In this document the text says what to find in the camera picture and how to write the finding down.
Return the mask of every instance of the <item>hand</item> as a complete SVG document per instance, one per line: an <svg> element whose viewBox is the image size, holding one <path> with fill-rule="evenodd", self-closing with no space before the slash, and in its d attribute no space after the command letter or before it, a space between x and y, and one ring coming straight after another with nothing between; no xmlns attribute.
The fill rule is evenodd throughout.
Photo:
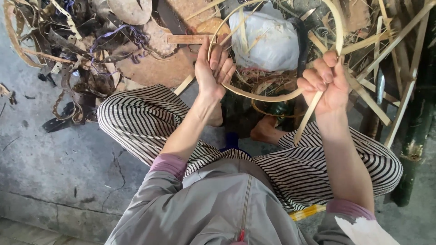
<svg viewBox="0 0 436 245"><path fill-rule="evenodd" d="M229 83L236 71L232 58L222 50L222 47L215 44L212 47L211 59L208 61L209 37L204 40L198 51L197 62L195 63L195 76L197 77L199 96L219 101L225 94L225 88L221 85Z"/></svg>
<svg viewBox="0 0 436 245"><path fill-rule="evenodd" d="M336 52L328 51L323 58L315 60L313 69L306 69L303 77L298 78L297 85L304 89L302 94L308 105L317 91L324 92L315 108L315 115L320 116L337 110L345 111L350 85L345 78L343 62L343 56L339 57L338 61Z"/></svg>

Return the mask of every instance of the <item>green bamboo pole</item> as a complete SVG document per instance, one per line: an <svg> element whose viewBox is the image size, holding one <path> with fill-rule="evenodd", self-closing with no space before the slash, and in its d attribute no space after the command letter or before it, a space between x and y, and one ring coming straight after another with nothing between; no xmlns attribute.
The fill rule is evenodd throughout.
<svg viewBox="0 0 436 245"><path fill-rule="evenodd" d="M428 47L436 38L436 9L429 14L424 48L418 68L416 86L436 85L436 46ZM407 132L402 139L400 161L404 172L400 183L392 192L391 199L400 207L407 206L412 194L416 169L422 163L422 150L426 143L427 135L433 119L435 106L434 90L420 89L414 93L413 100L409 103L405 115L409 115Z"/></svg>

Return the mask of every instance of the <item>red zipper pull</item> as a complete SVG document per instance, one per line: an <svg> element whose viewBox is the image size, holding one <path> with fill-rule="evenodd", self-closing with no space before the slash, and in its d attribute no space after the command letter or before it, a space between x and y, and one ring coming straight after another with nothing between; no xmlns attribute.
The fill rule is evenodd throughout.
<svg viewBox="0 0 436 245"><path fill-rule="evenodd" d="M239 241L238 242L243 242L244 241L244 235L245 235L245 230L242 229L241 234L239 235Z"/></svg>

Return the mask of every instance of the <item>bare foot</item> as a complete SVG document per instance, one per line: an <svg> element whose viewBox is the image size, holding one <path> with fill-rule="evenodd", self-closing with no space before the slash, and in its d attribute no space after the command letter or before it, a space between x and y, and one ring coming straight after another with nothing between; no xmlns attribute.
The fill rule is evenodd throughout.
<svg viewBox="0 0 436 245"><path fill-rule="evenodd" d="M250 138L254 141L260 141L277 145L280 138L288 132L280 131L275 128L277 118L274 116L264 116L251 130Z"/></svg>
<svg viewBox="0 0 436 245"><path fill-rule="evenodd" d="M222 118L222 111L221 111L221 103L218 103L214 111L212 112L211 116L209 117L208 123L206 125L216 127L222 125L223 118Z"/></svg>

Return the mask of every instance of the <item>blue stool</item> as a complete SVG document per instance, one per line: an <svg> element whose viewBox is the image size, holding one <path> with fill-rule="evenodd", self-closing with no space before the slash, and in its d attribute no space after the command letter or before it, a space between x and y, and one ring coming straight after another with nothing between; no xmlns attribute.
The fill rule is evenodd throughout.
<svg viewBox="0 0 436 245"><path fill-rule="evenodd" d="M243 151L243 152L246 153L249 157L251 157L250 154L248 154L248 152L246 152L246 151L244 151L244 150L242 150L242 149L239 148L239 146L238 146L238 141L239 141L239 136L238 136L237 133L235 133L235 132L229 132L229 133L227 133L227 134L225 135L225 147L222 148L222 149L220 149L219 151L220 151L220 152L224 152L224 151L227 151L227 150L229 150L229 149L236 149L236 150Z"/></svg>

